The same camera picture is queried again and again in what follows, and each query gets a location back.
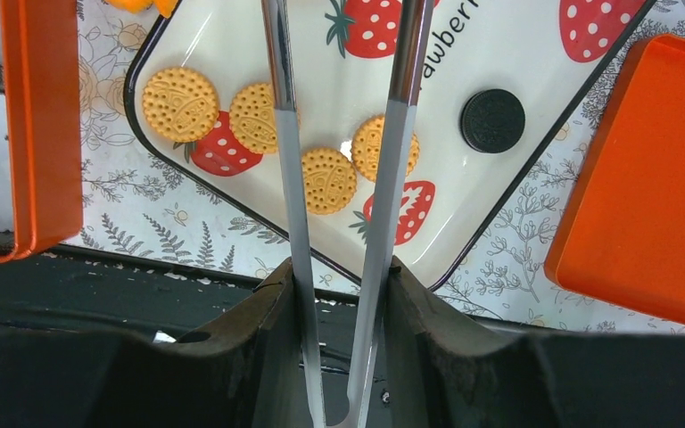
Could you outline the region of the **orange compartment cookie box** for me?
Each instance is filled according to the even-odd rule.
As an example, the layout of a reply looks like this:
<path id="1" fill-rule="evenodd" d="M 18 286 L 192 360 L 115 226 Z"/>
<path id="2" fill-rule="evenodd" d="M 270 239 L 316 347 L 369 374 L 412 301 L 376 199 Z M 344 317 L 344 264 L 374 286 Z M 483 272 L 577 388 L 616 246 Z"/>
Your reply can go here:
<path id="1" fill-rule="evenodd" d="M 76 4 L 0 1 L 11 230 L 0 263 L 25 259 L 83 225 Z"/>

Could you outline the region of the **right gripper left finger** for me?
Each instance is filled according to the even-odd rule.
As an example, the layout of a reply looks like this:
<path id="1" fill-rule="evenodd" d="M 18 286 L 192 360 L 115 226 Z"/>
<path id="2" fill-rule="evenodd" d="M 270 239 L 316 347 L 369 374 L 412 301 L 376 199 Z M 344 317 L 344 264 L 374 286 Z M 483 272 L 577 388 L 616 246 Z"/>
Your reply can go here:
<path id="1" fill-rule="evenodd" d="M 178 342 L 0 332 L 0 427 L 300 427 L 292 264 Z"/>

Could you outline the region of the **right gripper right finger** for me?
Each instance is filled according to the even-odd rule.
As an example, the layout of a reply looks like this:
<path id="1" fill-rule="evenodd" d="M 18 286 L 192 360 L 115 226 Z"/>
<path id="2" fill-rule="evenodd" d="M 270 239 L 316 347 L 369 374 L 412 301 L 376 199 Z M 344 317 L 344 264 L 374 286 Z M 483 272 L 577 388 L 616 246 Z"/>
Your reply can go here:
<path id="1" fill-rule="evenodd" d="M 386 291 L 396 427 L 685 427 L 685 335 L 493 330 L 398 260 Z"/>

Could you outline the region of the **white strawberry tray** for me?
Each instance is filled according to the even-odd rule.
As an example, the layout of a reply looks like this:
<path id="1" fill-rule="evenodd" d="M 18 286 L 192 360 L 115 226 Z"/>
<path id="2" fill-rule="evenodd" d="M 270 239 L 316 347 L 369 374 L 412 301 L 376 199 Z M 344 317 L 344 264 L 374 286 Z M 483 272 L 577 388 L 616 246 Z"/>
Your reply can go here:
<path id="1" fill-rule="evenodd" d="M 435 7 L 415 134 L 420 156 L 395 247 L 417 280 L 439 288 L 650 9 L 648 1 L 441 1 Z M 349 153 L 355 130 L 384 112 L 397 1 L 291 1 L 287 5 L 303 149 Z M 127 75 L 128 122 L 151 153 L 284 235 L 279 159 L 266 154 L 208 168 L 206 152 L 146 122 L 143 93 L 156 72 L 185 67 L 216 87 L 220 108 L 270 79 L 260 3 L 182 1 L 151 28 Z M 524 132 L 504 152 L 470 146 L 461 112 L 486 90 L 524 108 Z"/>

